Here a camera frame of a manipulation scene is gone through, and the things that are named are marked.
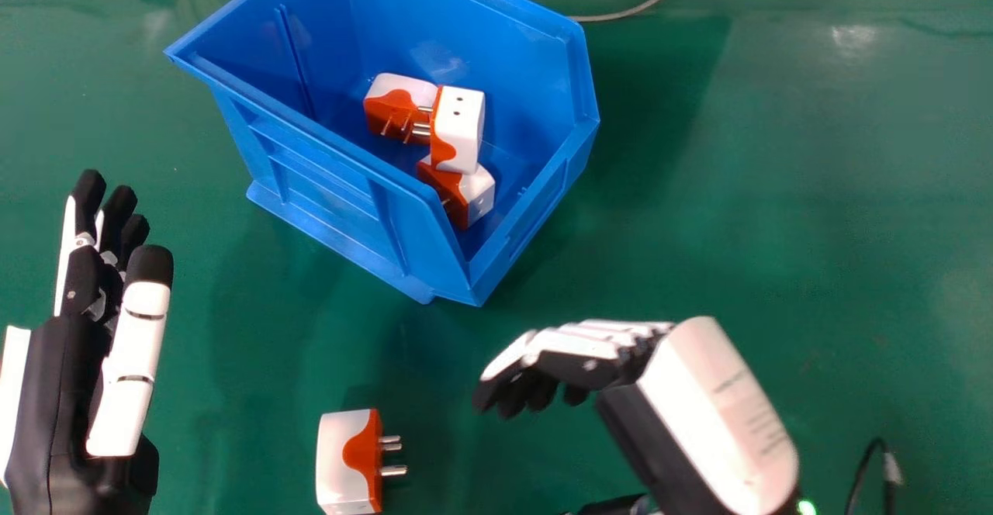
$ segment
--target storage bin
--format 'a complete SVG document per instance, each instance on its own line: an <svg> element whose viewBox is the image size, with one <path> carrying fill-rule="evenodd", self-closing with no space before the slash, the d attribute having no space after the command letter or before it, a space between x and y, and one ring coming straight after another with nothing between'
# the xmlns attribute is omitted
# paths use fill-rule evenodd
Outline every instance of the storage bin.
<svg viewBox="0 0 993 515"><path fill-rule="evenodd" d="M486 301L600 123L582 28L528 0L233 0L166 54L213 91L249 199L422 303ZM428 148L366 129L383 72L486 93L496 203L468 231L415 177Z"/></svg>

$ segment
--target green table surface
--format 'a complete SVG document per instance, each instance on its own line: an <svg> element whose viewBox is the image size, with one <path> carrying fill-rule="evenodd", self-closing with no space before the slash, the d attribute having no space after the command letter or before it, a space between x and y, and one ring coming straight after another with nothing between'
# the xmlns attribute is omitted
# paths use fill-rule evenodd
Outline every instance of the green table surface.
<svg viewBox="0 0 993 515"><path fill-rule="evenodd" d="M592 406L501 422L469 395L527 328L697 314L823 513L875 434L901 514L993 510L993 0L666 0L590 26L589 168L482 309L418 306L245 199L208 90L162 54L224 2L0 0L0 320L45 320L82 168L132 184L177 258L153 513L318 513L319 416L358 406L407 445L393 515L634 493Z"/></svg>

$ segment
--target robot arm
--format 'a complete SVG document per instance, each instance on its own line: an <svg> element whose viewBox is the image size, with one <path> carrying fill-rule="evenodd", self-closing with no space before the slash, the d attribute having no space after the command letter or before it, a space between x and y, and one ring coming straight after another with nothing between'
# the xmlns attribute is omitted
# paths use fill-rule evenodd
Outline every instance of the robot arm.
<svg viewBox="0 0 993 515"><path fill-rule="evenodd" d="M528 332L486 367L474 406L504 417L542 410L559 383L573 404L598 392L597 412L666 515L797 512L797 449L712 318ZM646 509L632 496L581 513Z"/></svg>
<svg viewBox="0 0 993 515"><path fill-rule="evenodd" d="M0 365L0 476L16 514L144 515L158 451L142 436L173 258L144 246L130 187L95 170L67 198L54 317L8 327Z"/></svg>

